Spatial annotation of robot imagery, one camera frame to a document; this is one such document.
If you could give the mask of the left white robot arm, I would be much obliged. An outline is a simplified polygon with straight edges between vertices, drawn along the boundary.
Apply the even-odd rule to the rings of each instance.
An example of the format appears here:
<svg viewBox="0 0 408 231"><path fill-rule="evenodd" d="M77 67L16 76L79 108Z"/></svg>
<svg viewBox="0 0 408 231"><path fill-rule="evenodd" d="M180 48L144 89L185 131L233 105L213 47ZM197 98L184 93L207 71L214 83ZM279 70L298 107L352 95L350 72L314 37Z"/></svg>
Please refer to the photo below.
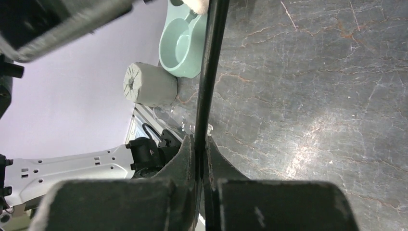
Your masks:
<svg viewBox="0 0 408 231"><path fill-rule="evenodd" d="M132 10L130 0L3 0L0 3L0 112L12 101L20 63L33 61ZM170 159L153 140L138 138L105 151L47 159L0 157L1 225L15 208L31 209L63 180L130 179Z"/></svg>

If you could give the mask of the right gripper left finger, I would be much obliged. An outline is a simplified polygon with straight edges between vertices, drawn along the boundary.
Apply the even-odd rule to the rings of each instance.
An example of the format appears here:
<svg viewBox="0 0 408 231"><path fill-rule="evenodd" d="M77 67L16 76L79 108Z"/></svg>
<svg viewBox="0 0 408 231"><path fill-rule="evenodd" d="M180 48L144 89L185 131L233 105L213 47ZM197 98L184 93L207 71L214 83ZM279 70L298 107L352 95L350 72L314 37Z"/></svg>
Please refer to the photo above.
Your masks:
<svg viewBox="0 0 408 231"><path fill-rule="evenodd" d="M186 135L175 157L155 177L169 181L166 231L195 230L194 138Z"/></svg>

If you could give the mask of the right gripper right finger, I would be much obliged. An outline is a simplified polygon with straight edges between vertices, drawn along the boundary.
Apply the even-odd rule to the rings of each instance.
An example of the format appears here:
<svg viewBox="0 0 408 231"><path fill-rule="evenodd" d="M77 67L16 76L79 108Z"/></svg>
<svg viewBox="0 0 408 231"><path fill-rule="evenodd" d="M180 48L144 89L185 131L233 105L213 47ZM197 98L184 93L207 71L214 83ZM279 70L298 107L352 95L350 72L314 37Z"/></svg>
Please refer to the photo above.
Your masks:
<svg viewBox="0 0 408 231"><path fill-rule="evenodd" d="M204 219L207 231L218 231L220 226L219 196L217 181L219 179L247 180L230 161L219 151L214 139L207 137L204 154L203 202Z"/></svg>

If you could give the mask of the black tent pole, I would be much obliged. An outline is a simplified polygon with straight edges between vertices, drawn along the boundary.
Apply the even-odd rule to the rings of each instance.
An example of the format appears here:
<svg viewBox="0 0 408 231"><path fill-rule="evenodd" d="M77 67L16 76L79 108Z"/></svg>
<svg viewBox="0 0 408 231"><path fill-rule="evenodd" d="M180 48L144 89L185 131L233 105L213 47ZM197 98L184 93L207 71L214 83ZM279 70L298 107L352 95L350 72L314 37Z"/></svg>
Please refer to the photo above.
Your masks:
<svg viewBox="0 0 408 231"><path fill-rule="evenodd" d="M194 136L196 170L200 179L204 175L208 121L229 4L228 0L209 2Z"/></svg>

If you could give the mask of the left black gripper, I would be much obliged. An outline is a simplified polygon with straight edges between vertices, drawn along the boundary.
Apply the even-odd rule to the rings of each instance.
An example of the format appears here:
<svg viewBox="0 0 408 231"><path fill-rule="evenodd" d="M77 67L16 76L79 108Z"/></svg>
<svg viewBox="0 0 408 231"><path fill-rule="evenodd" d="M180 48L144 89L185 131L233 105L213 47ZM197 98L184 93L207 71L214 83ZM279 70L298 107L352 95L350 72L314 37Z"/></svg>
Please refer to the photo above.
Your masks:
<svg viewBox="0 0 408 231"><path fill-rule="evenodd" d="M132 11L135 0L2 0L0 60L28 63Z"/></svg>

